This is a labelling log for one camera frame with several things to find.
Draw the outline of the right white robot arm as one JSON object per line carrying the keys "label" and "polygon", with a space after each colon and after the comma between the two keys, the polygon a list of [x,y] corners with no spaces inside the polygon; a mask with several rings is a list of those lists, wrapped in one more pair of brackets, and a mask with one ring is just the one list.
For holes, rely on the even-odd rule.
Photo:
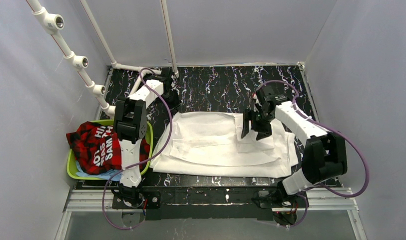
{"label": "right white robot arm", "polygon": [[348,171],[346,145],[343,137],[310,122],[291,99],[276,94],[271,86],[255,91],[251,107],[243,113],[240,137],[256,132],[256,140],[272,135],[271,122],[285,124],[304,145],[301,168],[277,184],[275,191],[254,197],[258,204],[292,202],[295,195],[314,185],[345,174]]}

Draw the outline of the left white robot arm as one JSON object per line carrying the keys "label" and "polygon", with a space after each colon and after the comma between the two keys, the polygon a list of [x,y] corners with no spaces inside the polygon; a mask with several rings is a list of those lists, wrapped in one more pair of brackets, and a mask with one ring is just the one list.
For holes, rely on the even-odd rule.
{"label": "left white robot arm", "polygon": [[172,86],[175,77],[172,69],[142,68],[130,93],[116,100],[113,127],[120,144],[121,172],[118,190],[113,194],[133,208],[145,203],[139,189],[142,181],[139,166],[145,164],[140,160],[140,145],[147,133],[147,108],[157,99],[168,111],[180,105]]}

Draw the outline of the white cloth sheet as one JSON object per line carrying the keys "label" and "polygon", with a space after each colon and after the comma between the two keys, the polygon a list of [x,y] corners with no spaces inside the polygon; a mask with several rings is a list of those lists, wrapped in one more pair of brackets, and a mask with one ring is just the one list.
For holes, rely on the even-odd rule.
{"label": "white cloth sheet", "polygon": [[251,130],[241,138],[243,115],[225,112],[177,113],[167,126],[151,161],[154,172],[213,176],[282,178],[298,164],[295,136],[278,120],[272,135],[256,140]]}

